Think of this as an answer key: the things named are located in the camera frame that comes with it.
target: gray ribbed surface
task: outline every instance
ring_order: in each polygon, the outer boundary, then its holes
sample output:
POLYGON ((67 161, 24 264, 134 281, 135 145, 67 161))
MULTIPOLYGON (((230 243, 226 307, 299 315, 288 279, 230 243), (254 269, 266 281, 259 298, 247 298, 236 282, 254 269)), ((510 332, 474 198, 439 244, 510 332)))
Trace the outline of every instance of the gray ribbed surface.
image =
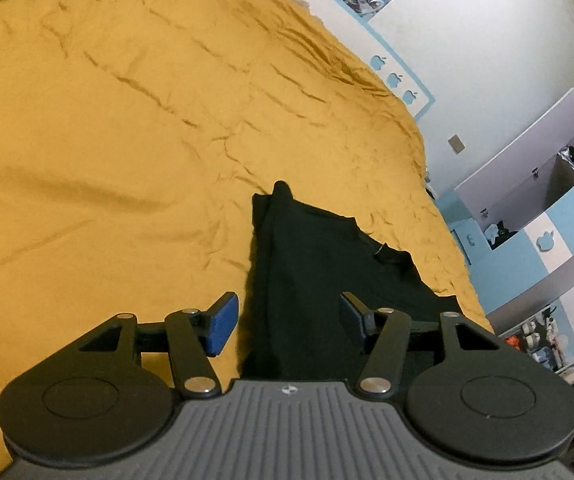
POLYGON ((147 449, 89 470, 17 462, 0 480, 567 480, 563 465, 475 470, 418 442, 390 405, 342 383, 237 381, 225 396, 191 401, 147 449))

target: folded clothes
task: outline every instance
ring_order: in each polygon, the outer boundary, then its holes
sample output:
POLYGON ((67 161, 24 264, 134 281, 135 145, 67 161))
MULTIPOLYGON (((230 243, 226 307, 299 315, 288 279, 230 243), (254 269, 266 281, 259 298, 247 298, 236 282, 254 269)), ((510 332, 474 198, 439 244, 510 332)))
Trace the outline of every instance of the folded clothes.
MULTIPOLYGON (((252 339, 243 377, 357 380, 366 356, 340 324, 345 291, 414 320, 461 311, 455 296, 439 297, 422 282, 409 253, 373 240, 353 218, 297 202, 284 182, 271 195, 254 195, 253 206, 252 339)), ((431 365, 431 352, 410 352, 402 383, 431 365)))

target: metal screw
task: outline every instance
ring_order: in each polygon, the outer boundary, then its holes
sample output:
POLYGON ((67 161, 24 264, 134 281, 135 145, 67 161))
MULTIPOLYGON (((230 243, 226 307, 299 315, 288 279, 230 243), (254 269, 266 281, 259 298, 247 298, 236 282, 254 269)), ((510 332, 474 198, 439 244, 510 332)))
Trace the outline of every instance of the metal screw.
POLYGON ((391 383, 382 377, 367 377, 360 381, 360 389, 370 394, 386 394, 391 383))
POLYGON ((192 377, 184 382, 185 389, 195 394, 208 394, 216 387, 216 381, 208 377, 192 377))

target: yellow bedspread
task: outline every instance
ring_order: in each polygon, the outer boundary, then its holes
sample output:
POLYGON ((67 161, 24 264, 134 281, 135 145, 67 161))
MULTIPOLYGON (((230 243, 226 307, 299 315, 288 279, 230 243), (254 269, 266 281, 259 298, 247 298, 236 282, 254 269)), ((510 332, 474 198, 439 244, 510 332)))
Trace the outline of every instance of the yellow bedspread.
POLYGON ((405 106, 290 0, 0 0, 0 391, 117 312, 244 300, 280 179, 488 326, 423 168, 405 106))

